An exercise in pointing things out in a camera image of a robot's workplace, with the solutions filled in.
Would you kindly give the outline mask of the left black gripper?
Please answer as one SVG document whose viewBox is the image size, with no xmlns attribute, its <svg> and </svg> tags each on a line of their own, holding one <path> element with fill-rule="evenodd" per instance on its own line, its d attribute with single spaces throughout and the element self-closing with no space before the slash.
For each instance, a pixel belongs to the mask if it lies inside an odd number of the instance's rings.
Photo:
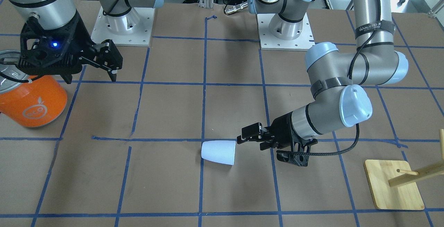
<svg viewBox="0 0 444 227">
<path fill-rule="evenodd" d="M 282 115 L 273 120 L 270 126 L 262 126 L 257 122 L 241 129 L 241 135 L 237 137 L 237 143 L 245 142 L 260 143 L 260 150 L 283 149 L 290 146 L 298 139 L 291 122 L 292 112 Z"/>
</svg>

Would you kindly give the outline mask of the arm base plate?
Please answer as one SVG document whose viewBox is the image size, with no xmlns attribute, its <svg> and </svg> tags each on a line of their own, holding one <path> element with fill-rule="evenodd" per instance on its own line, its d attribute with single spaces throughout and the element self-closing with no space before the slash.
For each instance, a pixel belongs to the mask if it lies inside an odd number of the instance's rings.
<svg viewBox="0 0 444 227">
<path fill-rule="evenodd" d="M 124 16 L 111 17 L 103 15 L 103 9 L 101 8 L 91 39 L 96 44 L 106 39 L 112 39 L 117 46 L 148 47 L 155 11 L 154 8 L 132 8 Z"/>
<path fill-rule="evenodd" d="M 297 23 L 286 22 L 278 14 L 256 17 L 262 50 L 307 51 L 315 45 L 307 14 Z"/>
</svg>

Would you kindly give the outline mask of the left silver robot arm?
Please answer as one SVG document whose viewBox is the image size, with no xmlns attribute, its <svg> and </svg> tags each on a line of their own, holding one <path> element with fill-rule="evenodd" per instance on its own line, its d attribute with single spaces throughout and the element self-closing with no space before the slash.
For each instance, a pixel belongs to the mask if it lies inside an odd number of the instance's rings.
<svg viewBox="0 0 444 227">
<path fill-rule="evenodd" d="M 254 123 L 242 129 L 237 143 L 260 142 L 261 150 L 290 147 L 303 153 L 317 137 L 358 126 L 373 113 L 362 85 L 387 85 L 403 80 L 409 70 L 406 56 L 394 50 L 390 0 L 353 0 L 355 53 L 341 53 L 322 42 L 305 55 L 314 101 L 276 118 L 270 126 Z"/>
</svg>

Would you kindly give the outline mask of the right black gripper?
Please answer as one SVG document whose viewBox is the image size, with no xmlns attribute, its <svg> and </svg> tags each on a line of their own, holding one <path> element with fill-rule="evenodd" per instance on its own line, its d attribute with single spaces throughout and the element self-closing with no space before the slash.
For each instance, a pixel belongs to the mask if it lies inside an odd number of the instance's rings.
<svg viewBox="0 0 444 227">
<path fill-rule="evenodd" d="M 73 18 L 59 28 L 45 30 L 35 16 L 30 16 L 20 34 L 20 59 L 17 69 L 32 76 L 60 75 L 68 84 L 83 64 L 99 65 L 112 82 L 123 66 L 123 57 L 112 40 L 95 44 L 76 11 Z"/>
</svg>

